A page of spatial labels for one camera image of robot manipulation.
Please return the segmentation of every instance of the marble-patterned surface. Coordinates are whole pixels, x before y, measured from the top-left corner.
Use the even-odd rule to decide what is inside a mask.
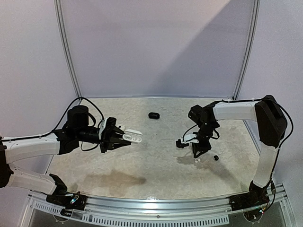
[[[246,191],[259,155],[240,120],[219,121],[219,140],[200,160],[191,148],[176,148],[175,140],[194,125],[190,107],[207,105],[204,98],[105,98],[91,99],[105,117],[143,133],[141,144],[102,154],[99,148],[55,156],[48,173],[59,175],[69,191],[119,198],[191,199]],[[97,111],[83,101],[99,120]],[[159,120],[148,118],[158,112]],[[85,143],[83,148],[92,144]]]

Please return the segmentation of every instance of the robotic arm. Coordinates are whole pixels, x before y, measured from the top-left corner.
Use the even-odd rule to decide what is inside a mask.
[[[199,131],[183,136],[176,141],[176,145],[184,148],[191,143],[195,158],[212,148],[210,139],[219,138],[216,131],[220,127],[218,120],[240,119],[258,123],[261,155],[255,177],[249,193],[232,196],[230,204],[233,210],[240,210],[269,202],[267,187],[287,128],[287,120],[274,97],[265,96],[258,101],[216,101],[205,107],[195,105],[190,109],[188,117],[198,125]]]
[[[89,126],[89,117],[93,126]],[[13,163],[29,157],[67,154],[78,148],[80,141],[100,145],[102,153],[142,141],[139,131],[117,127],[116,118],[103,119],[98,127],[94,127],[95,124],[96,119],[88,108],[78,105],[68,111],[67,122],[60,130],[31,139],[0,137],[0,188],[15,186],[42,192],[47,195],[47,202],[66,209],[84,210],[87,197],[68,192],[58,176],[38,174]]]

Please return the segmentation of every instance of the white backdrop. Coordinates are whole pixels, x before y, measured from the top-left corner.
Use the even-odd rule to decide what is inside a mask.
[[[279,155],[275,177],[282,182],[303,226],[303,4],[261,1],[257,30],[239,99],[272,94],[291,115],[294,133]],[[256,137],[258,128],[250,122]]]
[[[64,0],[84,96],[233,96],[254,0]]]
[[[0,1],[0,132],[50,131],[76,95],[67,69],[53,1]],[[18,162],[43,173],[50,157]],[[17,227],[29,190],[0,189],[0,226]]]

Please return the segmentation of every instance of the perforated rail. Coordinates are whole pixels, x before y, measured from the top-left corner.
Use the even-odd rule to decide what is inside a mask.
[[[34,208],[50,214],[60,216],[61,207],[35,201]],[[71,218],[76,221],[95,224],[105,227],[212,227],[229,224],[228,215],[213,218],[200,218],[194,220],[127,220],[120,218],[108,218],[95,214],[83,213],[80,219]]]

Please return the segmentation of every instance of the metal frame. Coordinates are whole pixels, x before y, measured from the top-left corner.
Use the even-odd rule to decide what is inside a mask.
[[[294,226],[291,218],[291,210],[287,203],[287,196],[282,184],[276,186],[276,200],[284,209],[286,226]],[[102,226],[158,226],[158,227],[181,227],[184,226],[218,226],[217,222],[225,218],[229,222],[228,215],[242,212],[232,211],[229,205],[230,195],[213,198],[201,198],[190,200],[137,200],[120,199],[102,196],[89,196],[84,211],[74,210],[70,219]],[[33,210],[41,210],[59,217],[62,207],[45,201],[45,195],[31,192],[28,197],[28,205],[21,226],[27,227],[30,223]]]
[[[244,80],[244,75],[245,75],[245,72],[246,72],[246,69],[248,66],[248,62],[250,59],[250,53],[251,53],[251,49],[252,49],[253,39],[254,39],[254,35],[255,35],[256,27],[257,27],[259,6],[260,6],[260,0],[255,0],[252,14],[251,14],[251,19],[250,19],[250,29],[249,29],[249,35],[248,35],[248,39],[247,39],[247,43],[246,43],[246,50],[245,50],[245,55],[244,55],[244,59],[243,59],[243,63],[242,63],[242,68],[240,71],[238,82],[236,84],[235,91],[232,96],[232,98],[235,100],[238,99],[238,97],[239,97],[242,83]]]
[[[67,36],[66,36],[66,32],[65,32],[61,0],[54,0],[54,4],[55,4],[55,9],[56,9],[60,37],[61,37],[61,41],[62,41],[62,47],[63,47],[63,51],[64,51],[65,58],[66,58],[67,68],[70,72],[71,82],[74,86],[77,97],[82,97],[81,89],[80,89],[78,79],[76,76],[76,72],[75,72],[75,68],[72,63],[71,52],[70,52],[70,48],[69,48],[69,44],[68,44],[68,40],[67,40]]]

